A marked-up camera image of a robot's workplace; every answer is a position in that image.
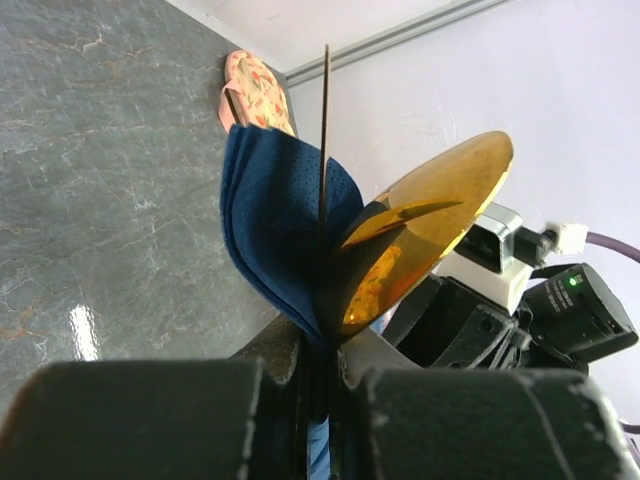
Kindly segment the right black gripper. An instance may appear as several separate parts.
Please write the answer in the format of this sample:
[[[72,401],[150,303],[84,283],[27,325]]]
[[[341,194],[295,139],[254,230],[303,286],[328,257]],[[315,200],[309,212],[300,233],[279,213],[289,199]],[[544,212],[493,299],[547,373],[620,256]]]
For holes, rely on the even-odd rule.
[[[423,368],[508,369],[526,358],[527,328],[470,288],[430,275],[399,303],[383,337]]]

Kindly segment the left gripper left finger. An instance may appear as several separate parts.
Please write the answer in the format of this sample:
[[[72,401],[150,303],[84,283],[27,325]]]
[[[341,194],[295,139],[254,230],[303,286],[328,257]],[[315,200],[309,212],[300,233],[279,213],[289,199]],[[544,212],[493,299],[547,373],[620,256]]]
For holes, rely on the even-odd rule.
[[[1,429],[5,479],[301,479],[304,339],[277,318],[228,359],[59,362]]]

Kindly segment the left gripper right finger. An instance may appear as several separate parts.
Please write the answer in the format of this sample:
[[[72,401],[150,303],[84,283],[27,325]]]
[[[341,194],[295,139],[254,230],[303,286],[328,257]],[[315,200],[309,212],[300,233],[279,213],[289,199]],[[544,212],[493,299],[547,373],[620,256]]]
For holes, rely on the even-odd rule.
[[[336,352],[341,479],[635,479],[616,412],[572,370],[424,369],[366,330]]]

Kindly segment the gold spoon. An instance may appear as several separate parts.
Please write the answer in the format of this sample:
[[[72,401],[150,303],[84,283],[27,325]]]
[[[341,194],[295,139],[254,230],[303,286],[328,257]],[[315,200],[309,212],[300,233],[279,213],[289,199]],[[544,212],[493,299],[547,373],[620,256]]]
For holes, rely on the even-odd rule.
[[[315,299],[332,343],[369,327],[460,243],[504,184],[513,156],[506,133],[482,133],[366,205],[331,253]]]

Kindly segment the gold knife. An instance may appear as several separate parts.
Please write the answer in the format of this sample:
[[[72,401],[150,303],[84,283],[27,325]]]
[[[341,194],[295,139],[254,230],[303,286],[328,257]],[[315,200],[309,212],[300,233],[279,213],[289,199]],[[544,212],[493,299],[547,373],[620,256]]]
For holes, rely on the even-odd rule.
[[[331,50],[328,44],[324,47],[324,72],[322,88],[322,115],[321,115],[321,137],[320,137],[320,165],[319,165],[319,185],[318,185],[318,269],[324,267],[324,237],[326,220],[326,171],[328,162],[328,121],[330,104],[330,76],[331,76]]]

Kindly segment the dark blue paper napkin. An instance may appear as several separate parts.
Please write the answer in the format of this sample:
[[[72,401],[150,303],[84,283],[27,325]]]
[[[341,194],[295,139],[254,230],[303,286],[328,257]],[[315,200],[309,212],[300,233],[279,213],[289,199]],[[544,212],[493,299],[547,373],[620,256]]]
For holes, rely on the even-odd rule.
[[[325,236],[318,236],[319,150],[277,129],[235,125],[224,156],[220,217],[240,273],[318,348],[336,344],[314,311],[318,289],[340,295],[363,276],[359,249],[332,251],[364,209],[352,176],[336,160],[327,171]]]

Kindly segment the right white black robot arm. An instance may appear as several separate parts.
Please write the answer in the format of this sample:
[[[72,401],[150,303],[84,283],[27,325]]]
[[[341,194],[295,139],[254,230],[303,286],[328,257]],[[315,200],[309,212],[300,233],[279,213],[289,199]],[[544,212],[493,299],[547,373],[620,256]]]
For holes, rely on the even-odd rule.
[[[543,267],[514,312],[457,280],[429,276],[383,332],[423,368],[573,369],[634,346],[638,334],[619,299],[586,263]]]

